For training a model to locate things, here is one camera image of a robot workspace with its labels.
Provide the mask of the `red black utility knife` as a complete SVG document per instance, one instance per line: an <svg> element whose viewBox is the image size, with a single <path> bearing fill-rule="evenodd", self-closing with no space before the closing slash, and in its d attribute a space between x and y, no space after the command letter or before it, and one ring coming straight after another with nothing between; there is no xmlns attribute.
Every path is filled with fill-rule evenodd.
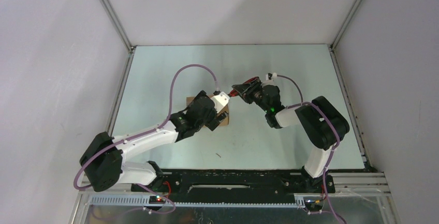
<svg viewBox="0 0 439 224"><path fill-rule="evenodd" d="M231 86L232 90L228 93L229 97L237 97L237 96L243 96L244 94L247 94L251 90L253 90L258 83L260 83L259 77L253 77L241 84L233 84Z"/></svg>

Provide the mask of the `brown cardboard express box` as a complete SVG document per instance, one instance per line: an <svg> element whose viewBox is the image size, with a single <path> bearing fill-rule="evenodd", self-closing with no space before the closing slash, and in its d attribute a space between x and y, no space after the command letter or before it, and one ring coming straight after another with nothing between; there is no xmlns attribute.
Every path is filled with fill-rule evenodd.
<svg viewBox="0 0 439 224"><path fill-rule="evenodd" d="M195 96L192 97L186 97L186 105L188 106L193 100ZM227 104L222 110L218 113L217 116L221 115L222 113L227 113L228 115L226 118L219 124L219 127L227 126L229 124L229 105Z"/></svg>

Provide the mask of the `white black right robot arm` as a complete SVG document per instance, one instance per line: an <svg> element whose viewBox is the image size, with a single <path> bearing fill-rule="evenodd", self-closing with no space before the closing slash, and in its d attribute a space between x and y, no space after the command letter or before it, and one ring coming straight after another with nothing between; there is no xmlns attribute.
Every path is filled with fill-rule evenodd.
<svg viewBox="0 0 439 224"><path fill-rule="evenodd" d="M263 82L259 77L233 85L229 96L239 96L248 104L255 103L265 112L266 121L272 128L301 124L313 144L304 165L307 174L302 176L301 185L308 192L316 191L322 185L321 176L326 174L334 150L350 131L347 119L324 96L285 106L274 81Z"/></svg>

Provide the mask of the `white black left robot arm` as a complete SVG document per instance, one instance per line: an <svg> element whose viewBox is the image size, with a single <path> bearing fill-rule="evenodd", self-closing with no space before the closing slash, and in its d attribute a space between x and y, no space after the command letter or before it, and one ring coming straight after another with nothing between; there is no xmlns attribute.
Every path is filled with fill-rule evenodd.
<svg viewBox="0 0 439 224"><path fill-rule="evenodd" d="M230 97L224 93L199 94L182 111L172 113L164 124L134 135L111 137L107 132L95 136L80 159L81 168L95 192L116 184L140 184L158 191L164 184L161 168L154 161L133 162L136 156L156 147L192 137L203 127L215 130L228 113Z"/></svg>

